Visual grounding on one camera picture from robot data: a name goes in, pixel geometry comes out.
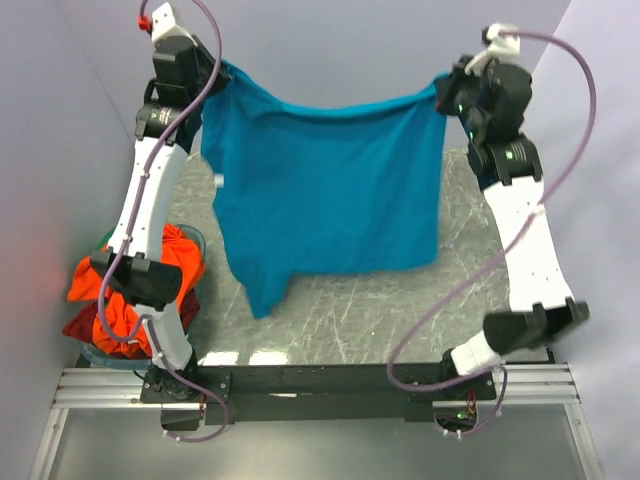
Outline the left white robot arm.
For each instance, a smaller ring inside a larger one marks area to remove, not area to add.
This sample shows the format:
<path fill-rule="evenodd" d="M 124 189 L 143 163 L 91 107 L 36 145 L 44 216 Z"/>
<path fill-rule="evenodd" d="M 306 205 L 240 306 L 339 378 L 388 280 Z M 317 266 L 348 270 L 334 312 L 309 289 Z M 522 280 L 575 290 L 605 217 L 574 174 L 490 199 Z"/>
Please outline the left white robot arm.
<path fill-rule="evenodd" d="M 184 273 L 162 260 L 162 239 L 174 188 L 202 125 L 205 100 L 229 81 L 219 58 L 199 39 L 171 29 L 154 39 L 155 76 L 136 115 L 134 167 L 120 218 L 103 251 L 91 254 L 102 278 L 98 311 L 102 325 L 107 290 L 120 293 L 138 319 L 133 329 L 150 335 L 152 361 L 172 369 L 164 389 L 176 401 L 193 399 L 200 378 L 188 367 L 193 348 L 178 313 Z"/>

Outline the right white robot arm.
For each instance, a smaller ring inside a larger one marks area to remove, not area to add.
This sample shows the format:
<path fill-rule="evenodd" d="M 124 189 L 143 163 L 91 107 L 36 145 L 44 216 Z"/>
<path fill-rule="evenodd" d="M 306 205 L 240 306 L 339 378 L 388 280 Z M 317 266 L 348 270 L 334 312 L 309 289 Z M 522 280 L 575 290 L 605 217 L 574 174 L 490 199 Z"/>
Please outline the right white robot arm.
<path fill-rule="evenodd" d="M 460 399 L 473 373 L 497 366 L 515 351 L 549 346 L 590 317 L 574 297 L 557 258 L 544 206 L 538 150 L 521 130 L 532 77 L 497 59 L 462 56 L 437 80 L 437 110 L 460 121 L 467 159 L 496 223 L 509 281 L 509 306 L 485 315 L 482 329 L 444 357 L 444 395 Z"/>

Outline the blue t shirt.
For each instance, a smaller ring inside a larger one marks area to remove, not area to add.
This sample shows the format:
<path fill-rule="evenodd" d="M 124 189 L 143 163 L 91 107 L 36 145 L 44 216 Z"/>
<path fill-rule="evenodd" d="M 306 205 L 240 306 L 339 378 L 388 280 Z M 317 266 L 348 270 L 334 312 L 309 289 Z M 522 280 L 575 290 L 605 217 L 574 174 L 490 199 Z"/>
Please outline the blue t shirt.
<path fill-rule="evenodd" d="M 230 270 L 264 318 L 297 275 L 431 264 L 446 120 L 436 88 L 319 109 L 284 102 L 228 65 L 203 109 L 201 152 L 223 179 L 213 210 Z"/>

